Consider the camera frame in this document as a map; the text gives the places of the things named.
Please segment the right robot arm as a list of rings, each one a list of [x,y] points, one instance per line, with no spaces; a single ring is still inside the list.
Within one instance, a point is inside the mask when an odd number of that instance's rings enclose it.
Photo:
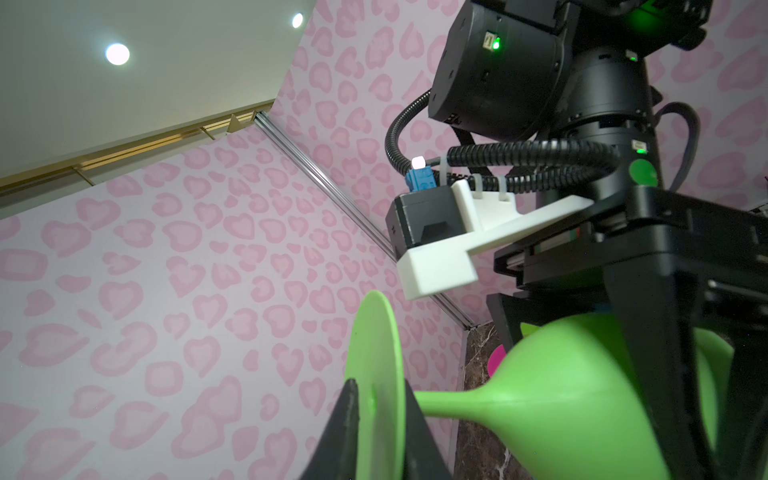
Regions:
[[[640,387],[652,442],[677,478],[767,471],[767,221],[681,195],[661,177],[655,133],[681,115],[647,55],[690,51],[707,1],[469,1],[448,34],[431,118],[484,145],[449,151],[471,186],[570,195],[590,206],[519,240],[494,268],[518,293],[489,299],[514,340],[606,304]]]

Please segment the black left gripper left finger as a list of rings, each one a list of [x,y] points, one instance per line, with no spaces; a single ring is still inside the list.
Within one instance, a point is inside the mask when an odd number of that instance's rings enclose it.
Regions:
[[[300,479],[355,479],[359,421],[359,388],[348,379]]]

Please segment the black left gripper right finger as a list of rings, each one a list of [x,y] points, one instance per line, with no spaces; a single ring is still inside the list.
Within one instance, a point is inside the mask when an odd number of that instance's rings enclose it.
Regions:
[[[406,433],[403,479],[451,480],[452,475],[408,381],[405,381],[405,393]]]

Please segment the green wine glass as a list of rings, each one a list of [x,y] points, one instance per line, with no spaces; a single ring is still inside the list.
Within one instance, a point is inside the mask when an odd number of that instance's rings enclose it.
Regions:
[[[357,473],[396,479],[406,452],[406,381],[397,322],[372,291],[357,312],[346,375],[359,392]],[[428,417],[492,430],[537,479],[667,479],[613,316],[566,317],[530,333],[484,385],[419,392]]]

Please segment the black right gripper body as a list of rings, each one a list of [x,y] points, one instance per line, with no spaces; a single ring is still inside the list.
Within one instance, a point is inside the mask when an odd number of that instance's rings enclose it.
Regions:
[[[767,468],[767,221],[653,187],[601,200],[499,250],[513,295],[487,305],[506,348],[606,305],[664,460],[676,476],[758,479]],[[694,332],[734,346],[717,440],[705,437]]]

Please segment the magenta wine glass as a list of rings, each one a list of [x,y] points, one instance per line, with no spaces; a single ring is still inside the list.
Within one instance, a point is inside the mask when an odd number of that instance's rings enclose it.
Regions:
[[[506,349],[503,345],[498,345],[491,353],[487,361],[487,374],[492,378],[497,372],[506,357]]]

